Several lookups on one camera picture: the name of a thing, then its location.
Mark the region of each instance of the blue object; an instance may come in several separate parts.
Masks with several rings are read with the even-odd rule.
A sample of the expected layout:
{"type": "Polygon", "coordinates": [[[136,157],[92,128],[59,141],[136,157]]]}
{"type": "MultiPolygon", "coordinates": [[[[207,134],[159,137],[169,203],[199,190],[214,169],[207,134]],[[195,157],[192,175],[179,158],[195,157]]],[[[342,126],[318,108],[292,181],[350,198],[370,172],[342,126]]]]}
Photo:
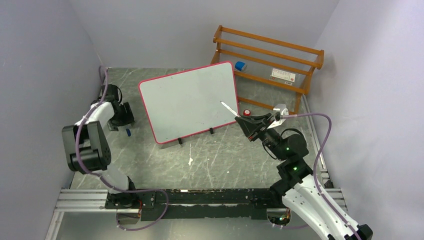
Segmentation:
{"type": "Polygon", "coordinates": [[[238,61],[235,63],[235,69],[239,70],[240,72],[243,72],[246,68],[247,64],[242,62],[242,61],[238,61]]]}

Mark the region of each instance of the white marker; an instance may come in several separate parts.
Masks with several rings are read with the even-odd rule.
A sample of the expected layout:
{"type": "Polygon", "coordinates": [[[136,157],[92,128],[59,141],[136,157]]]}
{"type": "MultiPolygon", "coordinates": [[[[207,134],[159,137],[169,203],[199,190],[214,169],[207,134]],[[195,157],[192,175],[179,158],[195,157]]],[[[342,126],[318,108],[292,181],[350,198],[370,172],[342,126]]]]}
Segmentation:
{"type": "Polygon", "coordinates": [[[240,117],[240,115],[236,112],[236,111],[234,111],[233,109],[231,109],[231,107],[230,106],[228,106],[225,102],[223,102],[223,101],[220,101],[221,103],[222,103],[222,105],[224,105],[224,107],[226,108],[226,109],[228,109],[228,111],[230,111],[232,114],[234,114],[236,117],[240,117]]]}

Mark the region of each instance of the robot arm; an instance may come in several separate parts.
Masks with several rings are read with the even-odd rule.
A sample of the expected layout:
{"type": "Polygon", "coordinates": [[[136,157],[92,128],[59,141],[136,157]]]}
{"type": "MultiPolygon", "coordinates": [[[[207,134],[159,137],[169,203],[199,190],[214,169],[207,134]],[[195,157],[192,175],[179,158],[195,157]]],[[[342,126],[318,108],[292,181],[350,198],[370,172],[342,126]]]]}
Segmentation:
{"type": "MultiPolygon", "coordinates": [[[[116,85],[108,85],[105,101],[97,106],[99,100],[92,102],[90,108],[96,109],[82,127],[79,139],[81,159],[90,171],[100,174],[113,186],[124,190],[135,190],[131,179],[111,163],[112,154],[103,131],[107,126],[110,130],[117,131],[118,127],[133,123],[133,112],[128,102],[121,104],[122,95],[119,94],[116,85]]],[[[76,133],[81,122],[82,120],[74,125],[65,126],[62,129],[62,138],[69,169],[86,174],[78,164],[75,153],[76,133]]],[[[122,193],[111,188],[108,188],[108,192],[108,200],[119,206],[128,207],[137,200],[131,193],[122,193]]]]}
{"type": "Polygon", "coordinates": [[[296,134],[283,138],[283,133],[278,134],[273,129],[281,125],[285,120],[283,116],[288,114],[285,104],[279,104],[274,108],[274,115],[235,117],[249,141],[260,139],[264,149],[275,156],[267,151],[272,158],[284,161],[277,166],[281,180],[270,187],[276,199],[296,212],[323,240],[357,240],[356,235],[362,240],[370,240],[373,232],[368,225],[359,225],[321,185],[321,191],[318,191],[313,171],[303,159],[309,151],[302,133],[289,128],[283,133],[294,131],[296,134]]]}

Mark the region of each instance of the label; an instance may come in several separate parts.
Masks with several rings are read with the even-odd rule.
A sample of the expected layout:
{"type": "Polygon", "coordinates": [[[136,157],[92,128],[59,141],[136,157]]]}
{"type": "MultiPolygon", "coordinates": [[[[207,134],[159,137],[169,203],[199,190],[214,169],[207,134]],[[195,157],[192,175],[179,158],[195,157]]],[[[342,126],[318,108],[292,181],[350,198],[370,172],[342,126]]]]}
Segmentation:
{"type": "Polygon", "coordinates": [[[276,68],[272,69],[271,76],[274,78],[279,78],[279,79],[283,79],[290,82],[295,82],[295,78],[296,78],[296,74],[288,72],[288,71],[276,69],[276,68]]]}

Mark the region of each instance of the gray backdrop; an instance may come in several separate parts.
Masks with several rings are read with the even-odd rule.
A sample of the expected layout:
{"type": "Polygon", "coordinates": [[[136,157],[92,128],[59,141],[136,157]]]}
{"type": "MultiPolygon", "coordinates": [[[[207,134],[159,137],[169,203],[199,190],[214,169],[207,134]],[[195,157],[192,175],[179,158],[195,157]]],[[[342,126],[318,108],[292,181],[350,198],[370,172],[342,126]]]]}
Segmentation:
{"type": "Polygon", "coordinates": [[[67,0],[0,1],[0,239],[44,239],[72,177],[61,130],[88,110],[100,62],[67,0]]]}
{"type": "Polygon", "coordinates": [[[219,25],[313,47],[339,0],[71,0],[103,62],[194,68],[219,25]]]}
{"type": "MultiPolygon", "coordinates": [[[[325,161],[373,240],[424,236],[423,11],[418,0],[342,0],[316,46],[326,55],[308,102],[333,120],[325,161]]],[[[322,140],[327,121],[314,122],[322,140]]]]}

